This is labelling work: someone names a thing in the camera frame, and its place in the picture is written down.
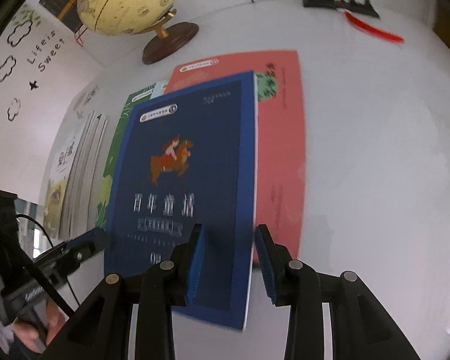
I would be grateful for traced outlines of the yellow meadow rabbit book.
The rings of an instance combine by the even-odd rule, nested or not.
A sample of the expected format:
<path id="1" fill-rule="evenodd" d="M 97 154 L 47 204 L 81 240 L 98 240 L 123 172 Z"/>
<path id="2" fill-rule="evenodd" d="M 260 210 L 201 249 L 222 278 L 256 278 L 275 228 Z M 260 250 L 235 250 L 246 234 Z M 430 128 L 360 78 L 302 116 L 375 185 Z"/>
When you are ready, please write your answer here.
<path id="1" fill-rule="evenodd" d="M 79 121 L 58 142 L 52 154 L 43 209 L 43 227 L 51 238 L 59 237 L 65 191 L 85 122 Z"/>

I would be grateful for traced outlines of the navy fairy tale horse book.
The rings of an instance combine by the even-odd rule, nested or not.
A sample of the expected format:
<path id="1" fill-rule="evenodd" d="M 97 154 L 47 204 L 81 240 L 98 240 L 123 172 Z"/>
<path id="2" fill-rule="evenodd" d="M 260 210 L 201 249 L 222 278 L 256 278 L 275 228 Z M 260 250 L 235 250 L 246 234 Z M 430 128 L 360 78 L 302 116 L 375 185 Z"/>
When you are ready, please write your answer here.
<path id="1" fill-rule="evenodd" d="M 138 275 L 170 258 L 193 226 L 205 256 L 189 317 L 242 330 L 249 307 L 256 200 L 257 99 L 252 72 L 135 106 L 106 212 L 105 272 Z"/>

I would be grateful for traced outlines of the salmon red poetry book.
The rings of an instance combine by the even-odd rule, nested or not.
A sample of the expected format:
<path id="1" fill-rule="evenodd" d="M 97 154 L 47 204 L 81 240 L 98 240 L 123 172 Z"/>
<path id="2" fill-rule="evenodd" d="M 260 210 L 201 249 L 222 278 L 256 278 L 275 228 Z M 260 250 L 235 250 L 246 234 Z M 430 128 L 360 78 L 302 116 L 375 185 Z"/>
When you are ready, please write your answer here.
<path id="1" fill-rule="evenodd" d="M 291 49 L 218 55 L 178 65 L 166 90 L 252 71 L 257 77 L 256 222 L 298 256 L 305 204 L 305 116 L 298 53 Z"/>

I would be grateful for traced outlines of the green yellow flower book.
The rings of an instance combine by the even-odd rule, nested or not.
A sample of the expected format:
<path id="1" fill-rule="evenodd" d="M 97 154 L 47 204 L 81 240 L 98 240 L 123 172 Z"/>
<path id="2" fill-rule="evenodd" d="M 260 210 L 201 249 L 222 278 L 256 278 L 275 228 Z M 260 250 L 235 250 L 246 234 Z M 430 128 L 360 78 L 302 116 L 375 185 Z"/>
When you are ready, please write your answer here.
<path id="1" fill-rule="evenodd" d="M 133 112 L 135 106 L 162 96 L 165 93 L 167 85 L 167 80 L 160 80 L 130 94 L 122 108 L 122 112 L 118 118 L 113 139 L 109 147 L 108 156 L 105 162 L 105 169 L 100 183 L 97 203 L 97 217 L 95 222 L 95 225 L 99 228 L 104 228 L 106 224 L 106 212 L 110 204 L 113 176 L 118 161 L 120 145 L 122 143 L 131 113 Z"/>

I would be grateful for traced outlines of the yellow desk globe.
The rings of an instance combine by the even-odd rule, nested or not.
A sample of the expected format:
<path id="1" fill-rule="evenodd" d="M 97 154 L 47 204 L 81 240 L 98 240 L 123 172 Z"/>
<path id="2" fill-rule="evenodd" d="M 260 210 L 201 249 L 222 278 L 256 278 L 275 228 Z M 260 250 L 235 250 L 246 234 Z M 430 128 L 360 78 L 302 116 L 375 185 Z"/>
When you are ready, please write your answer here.
<path id="1" fill-rule="evenodd" d="M 77 0 L 82 23 L 91 31 L 107 36 L 155 33 L 143 49 L 142 62 L 151 65 L 176 53 L 199 31 L 191 22 L 165 25 L 176 15 L 176 0 Z"/>

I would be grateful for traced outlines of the red tassel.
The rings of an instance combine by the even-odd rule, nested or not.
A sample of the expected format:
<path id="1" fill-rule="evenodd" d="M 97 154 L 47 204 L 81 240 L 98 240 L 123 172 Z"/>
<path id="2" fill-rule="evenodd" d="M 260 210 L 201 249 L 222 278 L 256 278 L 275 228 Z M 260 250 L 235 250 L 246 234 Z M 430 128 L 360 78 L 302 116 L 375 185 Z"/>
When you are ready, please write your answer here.
<path id="1" fill-rule="evenodd" d="M 403 44 L 405 39 L 396 35 L 394 33 L 386 32 L 380 28 L 376 28 L 371 26 L 370 24 L 360 20 L 356 16 L 354 16 L 350 11 L 344 10 L 343 14 L 347 19 L 348 23 L 355 27 L 357 30 L 371 36 L 374 38 L 378 38 L 383 41 L 387 41 L 394 44 Z"/>

